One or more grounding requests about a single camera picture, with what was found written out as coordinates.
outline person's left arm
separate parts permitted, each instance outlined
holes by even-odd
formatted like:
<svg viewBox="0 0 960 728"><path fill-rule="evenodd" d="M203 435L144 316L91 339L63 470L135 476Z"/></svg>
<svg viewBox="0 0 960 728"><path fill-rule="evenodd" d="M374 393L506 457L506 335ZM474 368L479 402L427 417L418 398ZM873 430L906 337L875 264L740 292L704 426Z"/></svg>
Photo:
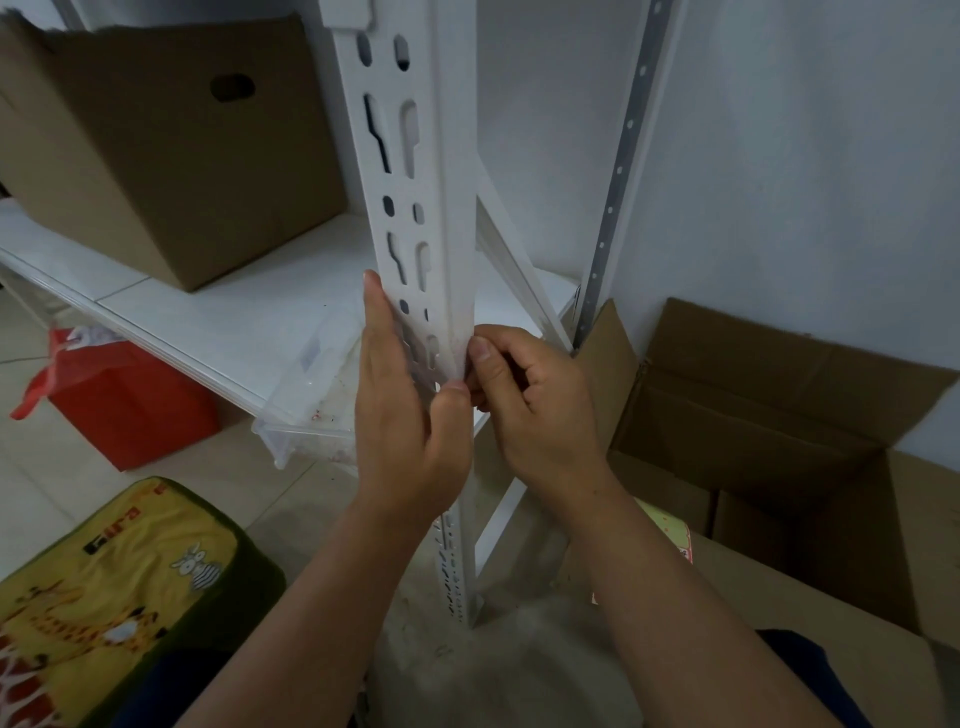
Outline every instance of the person's left arm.
<svg viewBox="0 0 960 728"><path fill-rule="evenodd" d="M180 728L347 725L396 585L463 489L473 454L467 386L448 382L425 412L371 272L364 304L356 499Z"/></svg>

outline person's right arm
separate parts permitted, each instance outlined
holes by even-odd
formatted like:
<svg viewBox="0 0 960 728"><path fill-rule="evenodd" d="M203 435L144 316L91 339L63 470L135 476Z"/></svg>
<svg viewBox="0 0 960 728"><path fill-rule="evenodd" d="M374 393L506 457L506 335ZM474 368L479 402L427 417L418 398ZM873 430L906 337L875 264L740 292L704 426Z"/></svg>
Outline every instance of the person's right arm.
<svg viewBox="0 0 960 728"><path fill-rule="evenodd" d="M519 328L476 333L469 344L480 387L474 403L491 412L508 464L585 559L650 722L838 725L617 482L576 363Z"/></svg>

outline person's left hand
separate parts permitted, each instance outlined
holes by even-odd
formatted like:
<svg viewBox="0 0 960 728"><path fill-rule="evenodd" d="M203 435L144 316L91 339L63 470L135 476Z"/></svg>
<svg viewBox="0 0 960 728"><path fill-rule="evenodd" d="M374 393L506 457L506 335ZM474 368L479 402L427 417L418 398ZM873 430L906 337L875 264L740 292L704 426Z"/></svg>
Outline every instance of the person's left hand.
<svg viewBox="0 0 960 728"><path fill-rule="evenodd" d="M358 500L380 515L426 527L467 481L473 459L470 392L464 382L449 381L426 412L373 271L364 273L364 307L355 410Z"/></svg>

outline hand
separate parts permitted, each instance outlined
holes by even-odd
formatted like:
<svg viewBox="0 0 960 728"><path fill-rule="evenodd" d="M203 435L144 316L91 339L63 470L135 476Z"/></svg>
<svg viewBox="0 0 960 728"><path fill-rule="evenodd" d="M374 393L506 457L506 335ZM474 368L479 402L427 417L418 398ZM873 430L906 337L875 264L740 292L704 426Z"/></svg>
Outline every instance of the hand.
<svg viewBox="0 0 960 728"><path fill-rule="evenodd" d="M587 378L573 359L522 328L478 326L474 333L473 404L491 413L516 476L555 513L565 510L585 481L607 468Z"/></svg>
<svg viewBox="0 0 960 728"><path fill-rule="evenodd" d="M473 458L473 409L462 381L447 382L427 413L407 370L394 313L373 271L364 273L367 325L356 400L357 500L424 528L463 490Z"/></svg>

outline forearm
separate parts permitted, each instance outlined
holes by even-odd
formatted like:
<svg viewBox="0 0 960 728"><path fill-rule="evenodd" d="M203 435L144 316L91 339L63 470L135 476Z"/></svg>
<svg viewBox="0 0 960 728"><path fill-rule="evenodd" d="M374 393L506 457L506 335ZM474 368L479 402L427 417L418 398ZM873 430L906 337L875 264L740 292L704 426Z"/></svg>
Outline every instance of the forearm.
<svg viewBox="0 0 960 728"><path fill-rule="evenodd" d="M346 725L396 585L428 525L390 522L354 501L179 726Z"/></svg>
<svg viewBox="0 0 960 728"><path fill-rule="evenodd" d="M562 511L641 708L670 725L835 725L605 466Z"/></svg>

